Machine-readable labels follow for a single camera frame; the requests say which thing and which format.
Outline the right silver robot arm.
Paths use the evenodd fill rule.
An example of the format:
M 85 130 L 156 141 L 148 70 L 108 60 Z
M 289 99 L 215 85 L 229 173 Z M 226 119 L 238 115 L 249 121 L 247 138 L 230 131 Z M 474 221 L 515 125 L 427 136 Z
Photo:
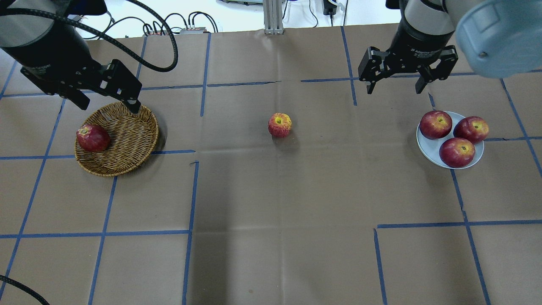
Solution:
M 387 0 L 401 20 L 390 47 L 368 47 L 358 74 L 371 94 L 378 81 L 418 73 L 415 90 L 449 77 L 461 50 L 473 72 L 507 78 L 541 66 L 540 0 Z

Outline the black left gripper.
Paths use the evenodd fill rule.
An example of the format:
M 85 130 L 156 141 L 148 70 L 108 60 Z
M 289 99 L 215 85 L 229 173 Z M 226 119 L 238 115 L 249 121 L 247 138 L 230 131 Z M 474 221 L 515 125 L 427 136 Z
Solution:
M 85 111 L 90 99 L 84 89 L 114 97 L 138 114 L 142 84 L 117 59 L 102 65 L 94 60 L 87 43 L 69 25 L 53 25 L 20 48 L 21 73 L 44 93 L 58 94 Z

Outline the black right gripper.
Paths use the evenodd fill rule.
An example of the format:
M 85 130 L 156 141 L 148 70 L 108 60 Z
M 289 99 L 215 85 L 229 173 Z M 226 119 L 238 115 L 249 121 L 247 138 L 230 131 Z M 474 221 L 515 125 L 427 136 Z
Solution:
M 359 79 L 367 82 L 367 94 L 373 93 L 378 81 L 398 73 L 419 73 L 416 94 L 437 79 L 447 79 L 458 60 L 455 47 L 447 45 L 451 37 L 450 31 L 432 35 L 401 19 L 390 47 L 386 51 L 368 47 L 359 64 Z

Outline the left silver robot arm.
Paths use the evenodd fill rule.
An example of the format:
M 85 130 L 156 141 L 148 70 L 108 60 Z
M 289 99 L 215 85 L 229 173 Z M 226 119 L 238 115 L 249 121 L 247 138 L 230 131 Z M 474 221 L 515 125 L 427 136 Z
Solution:
M 43 16 L 8 15 L 27 8 L 68 18 L 107 12 L 103 0 L 2 0 L 1 49 L 21 64 L 21 73 L 43 93 L 59 95 L 86 110 L 90 90 L 119 100 L 133 114 L 141 108 L 142 84 L 118 59 L 101 64 L 73 25 Z

